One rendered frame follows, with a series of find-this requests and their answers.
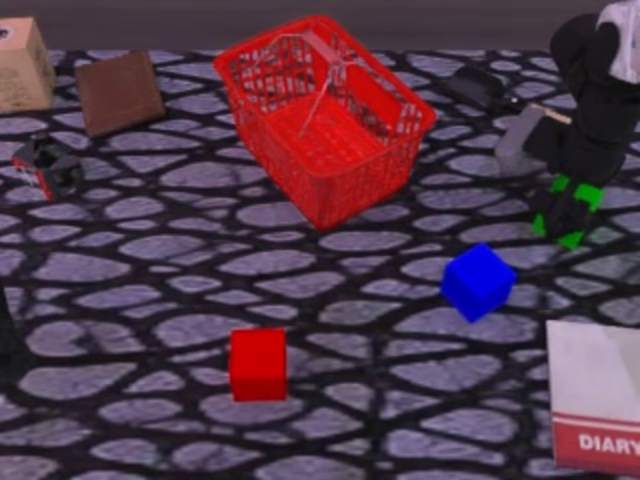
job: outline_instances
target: cardboard box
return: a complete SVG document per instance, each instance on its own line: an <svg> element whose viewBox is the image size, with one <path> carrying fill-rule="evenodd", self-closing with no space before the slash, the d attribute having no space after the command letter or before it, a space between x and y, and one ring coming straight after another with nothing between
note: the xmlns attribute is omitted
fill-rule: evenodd
<svg viewBox="0 0 640 480"><path fill-rule="evenodd" d="M0 19L0 113L51 108L54 84L35 20Z"/></svg>
<svg viewBox="0 0 640 480"><path fill-rule="evenodd" d="M640 475L640 331L547 322L559 467Z"/></svg>

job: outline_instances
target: basket bottom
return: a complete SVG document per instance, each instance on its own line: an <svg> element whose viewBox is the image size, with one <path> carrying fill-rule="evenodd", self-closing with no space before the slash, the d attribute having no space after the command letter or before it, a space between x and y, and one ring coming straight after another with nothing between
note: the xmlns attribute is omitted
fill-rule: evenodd
<svg viewBox="0 0 640 480"><path fill-rule="evenodd" d="M301 135L317 98L318 94L300 97L267 115L267 122L305 170L315 175L333 175L381 153L382 142L329 95L320 100Z"/></svg>

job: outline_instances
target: blue cube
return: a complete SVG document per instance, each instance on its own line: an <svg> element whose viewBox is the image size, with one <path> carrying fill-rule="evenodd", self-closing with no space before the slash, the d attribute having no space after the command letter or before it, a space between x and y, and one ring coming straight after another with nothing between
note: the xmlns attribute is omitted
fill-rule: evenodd
<svg viewBox="0 0 640 480"><path fill-rule="evenodd" d="M441 290L474 323L506 303L515 281L515 272L487 244L480 243L447 265Z"/></svg>

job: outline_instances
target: red cube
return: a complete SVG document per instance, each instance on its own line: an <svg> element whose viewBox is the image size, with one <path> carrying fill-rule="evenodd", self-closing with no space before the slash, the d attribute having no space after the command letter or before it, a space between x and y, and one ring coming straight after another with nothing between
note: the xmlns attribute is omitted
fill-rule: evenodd
<svg viewBox="0 0 640 480"><path fill-rule="evenodd" d="M287 339L283 328L231 332L231 393L236 402L287 398Z"/></svg>

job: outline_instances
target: brown box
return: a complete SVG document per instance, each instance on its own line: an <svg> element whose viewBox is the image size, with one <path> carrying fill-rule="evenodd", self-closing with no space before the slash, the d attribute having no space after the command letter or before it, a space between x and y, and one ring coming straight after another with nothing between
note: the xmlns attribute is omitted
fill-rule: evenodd
<svg viewBox="0 0 640 480"><path fill-rule="evenodd" d="M33 18L0 18L0 113L51 108L55 73Z"/></svg>

